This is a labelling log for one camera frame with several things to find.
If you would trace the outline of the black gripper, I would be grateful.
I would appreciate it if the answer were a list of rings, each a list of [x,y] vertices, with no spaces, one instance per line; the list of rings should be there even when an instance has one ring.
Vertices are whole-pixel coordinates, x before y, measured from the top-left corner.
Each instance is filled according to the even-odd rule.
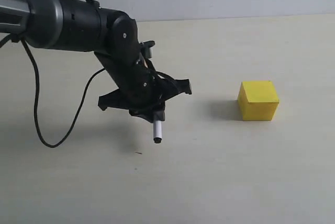
[[[132,91],[117,89],[98,99],[98,107],[105,111],[107,108],[129,110],[129,114],[147,122],[165,121],[165,108],[154,108],[159,104],[181,94],[192,93],[191,83],[188,79],[162,79],[160,77],[147,86],[140,84]]]

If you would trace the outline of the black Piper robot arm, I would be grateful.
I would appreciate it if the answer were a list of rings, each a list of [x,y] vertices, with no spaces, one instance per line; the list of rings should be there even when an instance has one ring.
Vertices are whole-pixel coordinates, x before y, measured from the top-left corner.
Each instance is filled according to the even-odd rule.
[[[117,85],[99,98],[102,110],[164,120],[165,102],[192,92],[189,80],[155,70],[154,41],[139,42],[136,21],[119,10],[80,0],[1,0],[1,32],[34,48],[93,52]]]

